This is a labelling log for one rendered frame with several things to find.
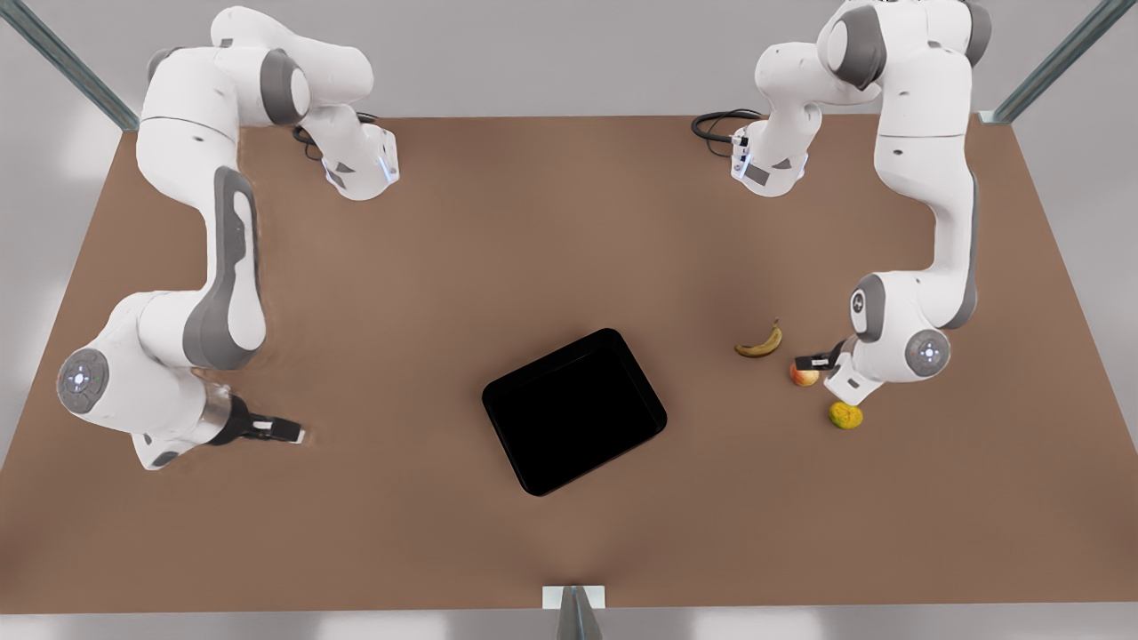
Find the black storage box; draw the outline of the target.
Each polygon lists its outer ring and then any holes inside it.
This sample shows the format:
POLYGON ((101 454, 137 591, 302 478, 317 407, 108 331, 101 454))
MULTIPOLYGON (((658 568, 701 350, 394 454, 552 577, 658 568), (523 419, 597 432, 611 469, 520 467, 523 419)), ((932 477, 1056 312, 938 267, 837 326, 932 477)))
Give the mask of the black storage box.
POLYGON ((603 328, 489 381, 481 404, 525 493, 544 497, 662 433, 668 415, 603 328))

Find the yellow banana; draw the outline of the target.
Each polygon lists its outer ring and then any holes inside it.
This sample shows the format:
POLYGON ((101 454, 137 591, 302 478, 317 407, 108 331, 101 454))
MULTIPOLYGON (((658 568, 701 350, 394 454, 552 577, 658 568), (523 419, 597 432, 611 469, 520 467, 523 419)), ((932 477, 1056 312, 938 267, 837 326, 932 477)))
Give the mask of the yellow banana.
POLYGON ((772 333, 767 336, 764 343, 757 345, 743 345, 736 344, 734 351, 740 354, 740 356, 747 356, 748 359, 760 359, 760 356, 769 356, 776 348, 780 348, 781 342, 783 340, 783 333, 780 327, 780 317, 773 320, 772 333))

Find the silver frame post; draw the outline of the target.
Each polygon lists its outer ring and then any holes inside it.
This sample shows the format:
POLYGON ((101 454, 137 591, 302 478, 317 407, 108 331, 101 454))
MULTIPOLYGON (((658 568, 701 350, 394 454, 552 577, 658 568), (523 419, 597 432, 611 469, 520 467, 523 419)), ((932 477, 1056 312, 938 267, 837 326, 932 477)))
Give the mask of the silver frame post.
POLYGON ((1052 52, 992 110, 978 113, 983 124, 1009 125, 1029 106, 1032 106, 1074 61, 1080 60, 1094 44, 1133 9, 1138 0, 1099 0, 1092 11, 1071 28, 1052 52))
POLYGON ((605 586, 543 586, 543 608, 556 609, 554 640, 603 640, 597 609, 605 609, 605 586))
POLYGON ((23 0, 0 0, 0 18, 28 42, 46 61, 67 77, 90 102, 96 105, 114 125, 124 132, 137 132, 140 120, 117 93, 106 85, 77 54, 46 25, 23 0))

